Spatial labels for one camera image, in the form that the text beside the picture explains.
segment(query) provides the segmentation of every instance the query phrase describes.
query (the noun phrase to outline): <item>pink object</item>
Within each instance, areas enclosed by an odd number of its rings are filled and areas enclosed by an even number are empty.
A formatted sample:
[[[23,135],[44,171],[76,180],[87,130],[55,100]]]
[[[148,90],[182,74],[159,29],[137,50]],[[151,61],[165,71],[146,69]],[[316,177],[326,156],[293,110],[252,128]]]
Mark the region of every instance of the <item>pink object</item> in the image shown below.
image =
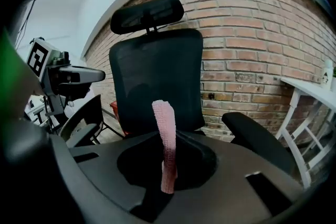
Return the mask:
[[[173,108],[168,102],[157,100],[152,103],[157,126],[163,142],[163,169],[161,191],[167,194],[174,193],[177,170],[176,154],[176,126]]]

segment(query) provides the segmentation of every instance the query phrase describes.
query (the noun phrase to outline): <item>chair backrest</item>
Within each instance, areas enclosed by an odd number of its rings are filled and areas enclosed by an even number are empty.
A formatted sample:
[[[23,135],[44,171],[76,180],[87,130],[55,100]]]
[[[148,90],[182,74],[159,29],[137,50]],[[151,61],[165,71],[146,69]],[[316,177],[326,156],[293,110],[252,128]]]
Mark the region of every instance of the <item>chair backrest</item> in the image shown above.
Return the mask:
[[[100,94],[86,102],[67,120],[60,131],[60,136],[65,141],[68,140],[81,120],[84,120],[86,124],[95,123],[98,126],[103,121]]]
[[[168,16],[175,14],[175,19],[178,20],[182,18],[184,11],[179,0],[161,1],[154,1],[153,6],[151,2],[144,3],[143,13],[141,5],[131,9],[151,22],[151,27],[155,27],[155,16],[152,19],[146,16],[152,10],[160,10],[161,14]],[[121,25],[125,25],[124,21],[130,21],[130,18],[126,16],[120,20]],[[160,24],[166,23],[161,17]],[[148,29],[146,25],[138,26],[137,30],[146,28]],[[203,38],[195,29],[148,33],[112,46],[109,57],[121,127],[135,134],[157,130],[152,109],[155,100],[169,101],[175,112],[178,130],[193,131],[204,126],[199,89],[202,50]]]

